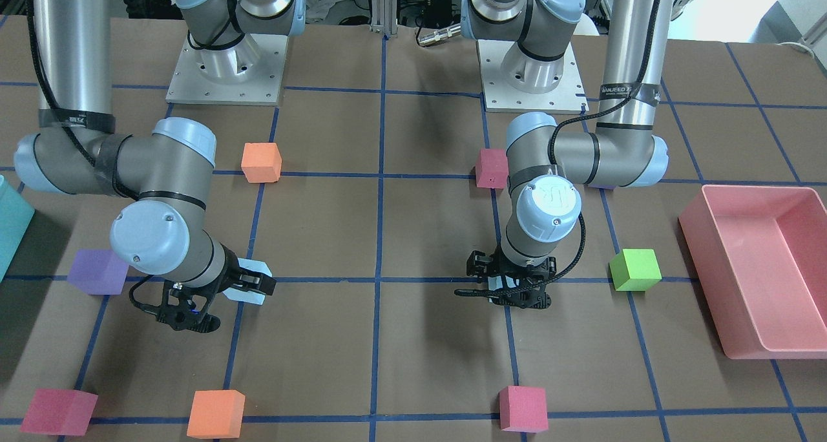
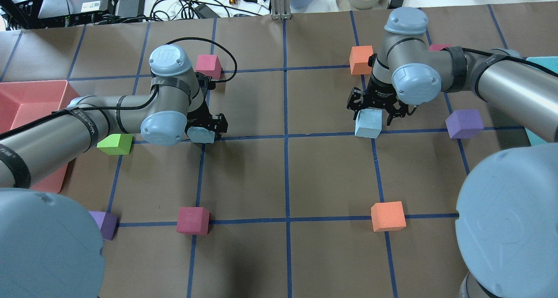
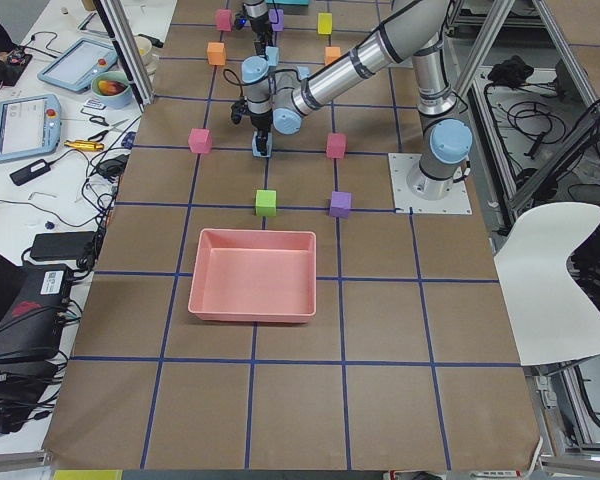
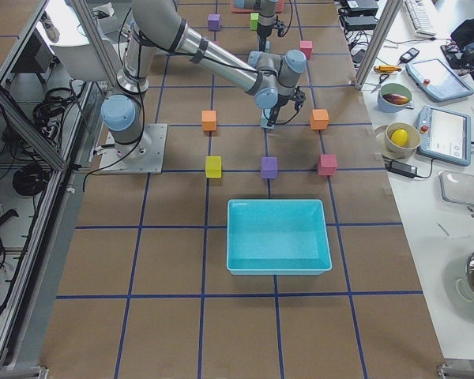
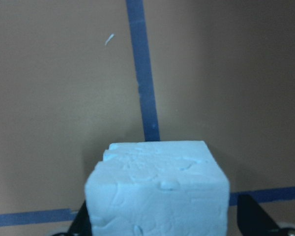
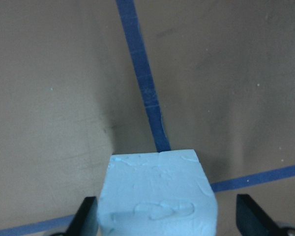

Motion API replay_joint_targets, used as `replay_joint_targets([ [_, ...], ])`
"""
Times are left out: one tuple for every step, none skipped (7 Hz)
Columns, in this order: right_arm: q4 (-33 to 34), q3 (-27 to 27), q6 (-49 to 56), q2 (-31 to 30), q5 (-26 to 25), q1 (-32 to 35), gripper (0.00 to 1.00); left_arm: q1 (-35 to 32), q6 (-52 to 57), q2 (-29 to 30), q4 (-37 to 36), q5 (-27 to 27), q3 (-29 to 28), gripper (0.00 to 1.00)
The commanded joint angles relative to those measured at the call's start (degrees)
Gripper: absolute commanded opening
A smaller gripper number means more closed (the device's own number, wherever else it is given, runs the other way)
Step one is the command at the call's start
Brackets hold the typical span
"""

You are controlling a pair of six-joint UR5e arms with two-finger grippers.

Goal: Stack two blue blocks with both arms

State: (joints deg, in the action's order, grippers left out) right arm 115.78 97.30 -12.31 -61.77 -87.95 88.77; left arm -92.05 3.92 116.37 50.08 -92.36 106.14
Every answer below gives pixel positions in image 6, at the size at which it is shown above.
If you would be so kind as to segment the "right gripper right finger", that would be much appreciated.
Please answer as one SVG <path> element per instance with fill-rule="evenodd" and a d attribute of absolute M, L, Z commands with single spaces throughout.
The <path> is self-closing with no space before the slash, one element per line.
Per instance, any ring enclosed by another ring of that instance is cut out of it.
<path fill-rule="evenodd" d="M 236 196 L 236 226 L 242 236 L 285 235 L 285 232 L 248 194 Z"/>

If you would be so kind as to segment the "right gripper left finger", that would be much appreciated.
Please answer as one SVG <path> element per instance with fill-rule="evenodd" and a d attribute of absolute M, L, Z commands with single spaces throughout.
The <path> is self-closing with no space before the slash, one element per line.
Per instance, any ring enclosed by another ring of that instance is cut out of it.
<path fill-rule="evenodd" d="M 95 236 L 97 231 L 97 198 L 85 197 L 64 235 Z"/>

